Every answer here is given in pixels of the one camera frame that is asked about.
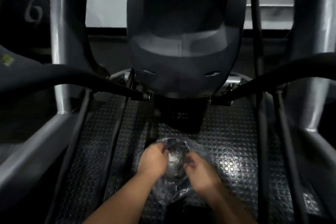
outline gym equipment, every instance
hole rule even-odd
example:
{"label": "gym equipment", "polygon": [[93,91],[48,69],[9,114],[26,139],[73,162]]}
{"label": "gym equipment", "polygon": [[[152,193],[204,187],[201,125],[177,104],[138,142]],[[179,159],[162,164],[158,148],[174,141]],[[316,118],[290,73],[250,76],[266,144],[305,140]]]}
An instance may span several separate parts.
{"label": "gym equipment", "polygon": [[[317,130],[329,79],[336,79],[335,0],[295,0],[288,61],[268,73],[259,0],[251,0],[254,79],[241,75],[237,57],[246,0],[232,6],[231,1],[128,0],[133,68],[121,73],[125,83],[120,84],[115,80],[120,73],[111,80],[99,76],[85,58],[86,0],[51,0],[51,39],[58,50],[52,54],[63,64],[26,68],[15,77],[8,72],[0,97],[56,85],[59,113],[48,132],[42,128],[31,140],[40,143],[31,143],[25,158],[0,166],[0,209],[20,199],[12,196],[12,184],[22,191],[32,186],[20,186],[28,163],[43,158],[35,177],[41,175],[66,147],[64,137],[71,140],[46,224],[83,222],[136,172],[149,144],[187,136],[207,148],[221,178],[258,223],[336,220],[336,151]],[[309,79],[297,87],[301,78]],[[72,113],[64,84],[87,88],[79,114]],[[97,91],[113,96],[84,124]],[[70,120],[67,131],[73,133],[67,134],[62,127]],[[51,142],[59,133],[57,151]],[[41,156],[41,142],[48,158]],[[8,171],[13,166],[15,172]],[[192,194],[181,207],[206,205]],[[150,194],[141,223],[163,223],[169,214]]]}

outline clear plastic bag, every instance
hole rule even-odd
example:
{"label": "clear plastic bag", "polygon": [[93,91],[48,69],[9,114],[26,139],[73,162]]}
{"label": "clear plastic bag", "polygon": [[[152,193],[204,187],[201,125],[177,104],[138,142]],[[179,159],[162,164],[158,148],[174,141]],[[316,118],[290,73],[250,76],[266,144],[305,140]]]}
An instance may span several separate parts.
{"label": "clear plastic bag", "polygon": [[190,151],[211,163],[212,158],[208,150],[187,137],[162,138],[156,143],[163,143],[169,151],[169,159],[165,174],[154,184],[153,194],[162,205],[168,205],[191,192],[191,183],[183,168],[183,157]]}

